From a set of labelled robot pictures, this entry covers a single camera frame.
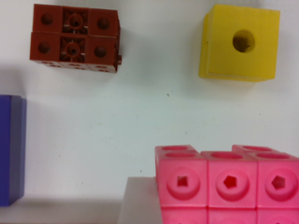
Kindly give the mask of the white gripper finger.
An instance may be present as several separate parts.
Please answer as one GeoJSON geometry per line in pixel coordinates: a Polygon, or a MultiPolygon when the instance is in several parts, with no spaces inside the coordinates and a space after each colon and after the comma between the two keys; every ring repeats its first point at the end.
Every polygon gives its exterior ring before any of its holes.
{"type": "Polygon", "coordinates": [[[118,224],[163,224],[154,177],[127,179],[118,224]]]}

